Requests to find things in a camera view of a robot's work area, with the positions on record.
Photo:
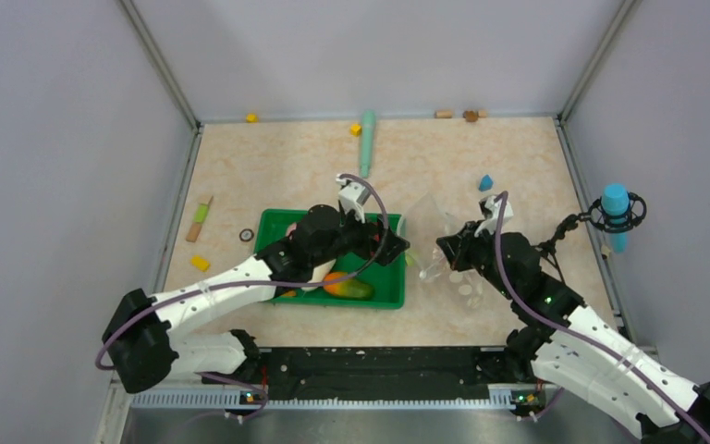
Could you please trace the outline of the clear dotted zip bag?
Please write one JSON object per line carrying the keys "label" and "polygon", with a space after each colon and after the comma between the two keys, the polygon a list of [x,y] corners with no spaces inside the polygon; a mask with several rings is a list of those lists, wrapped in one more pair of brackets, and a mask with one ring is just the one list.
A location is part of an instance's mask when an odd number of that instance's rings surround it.
{"label": "clear dotted zip bag", "polygon": [[462,226],[430,192],[398,222],[401,236],[410,243],[405,252],[407,271],[422,300],[468,313],[483,306],[484,290],[476,273],[456,271],[450,265]]}

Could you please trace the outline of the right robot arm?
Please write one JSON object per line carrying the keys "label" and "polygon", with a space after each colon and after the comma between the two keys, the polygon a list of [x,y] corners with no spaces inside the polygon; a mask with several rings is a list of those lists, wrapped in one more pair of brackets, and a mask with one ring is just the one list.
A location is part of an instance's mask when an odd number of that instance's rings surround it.
{"label": "right robot arm", "polygon": [[452,270],[477,272],[524,323],[507,338],[512,378],[555,384],[642,443],[710,443],[710,382],[679,376],[629,342],[542,269],[541,254],[523,235],[495,237],[469,222],[435,243]]}

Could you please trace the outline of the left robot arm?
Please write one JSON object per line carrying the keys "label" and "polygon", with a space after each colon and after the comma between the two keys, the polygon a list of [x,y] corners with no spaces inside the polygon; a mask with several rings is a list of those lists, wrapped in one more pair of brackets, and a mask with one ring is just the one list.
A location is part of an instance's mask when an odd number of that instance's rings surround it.
{"label": "left robot arm", "polygon": [[209,322],[292,290],[315,289],[340,258],[355,255],[362,265],[344,275],[351,281],[373,266],[389,267],[410,247],[387,215],[370,218],[326,204],[301,214],[285,236],[244,262],[186,287],[147,294],[125,294],[102,335],[98,368],[115,371],[129,394],[152,389],[169,376],[215,372],[248,382],[259,371],[259,350],[242,329],[214,341],[209,354],[186,337]]}

